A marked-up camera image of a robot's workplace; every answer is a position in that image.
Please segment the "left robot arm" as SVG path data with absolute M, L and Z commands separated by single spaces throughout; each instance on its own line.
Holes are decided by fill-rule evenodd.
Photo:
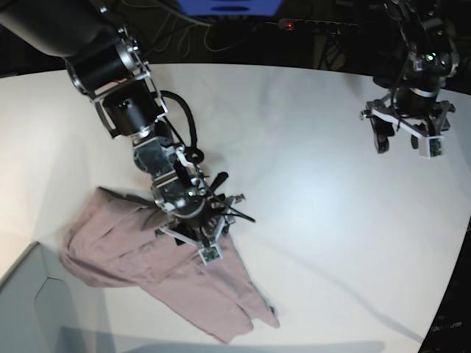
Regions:
M 387 93 L 368 101 L 361 118 L 370 122 L 378 154 L 389 150 L 389 140 L 403 129 L 412 149 L 430 159 L 444 154 L 444 132 L 450 129 L 448 113 L 456 111 L 438 95 L 453 77 L 459 55 L 437 1 L 385 1 L 385 11 L 397 24 L 403 41 L 401 59 L 391 76 L 374 77 Z

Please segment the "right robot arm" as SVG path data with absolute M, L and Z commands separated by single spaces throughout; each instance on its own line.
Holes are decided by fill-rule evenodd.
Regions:
M 218 194 L 228 175 L 207 183 L 194 116 L 176 93 L 158 90 L 137 40 L 90 1 L 3 1 L 1 25 L 38 51 L 59 57 L 112 138 L 132 141 L 136 166 L 152 179 L 161 231 L 219 259 L 220 237 L 238 216 L 238 196 Z

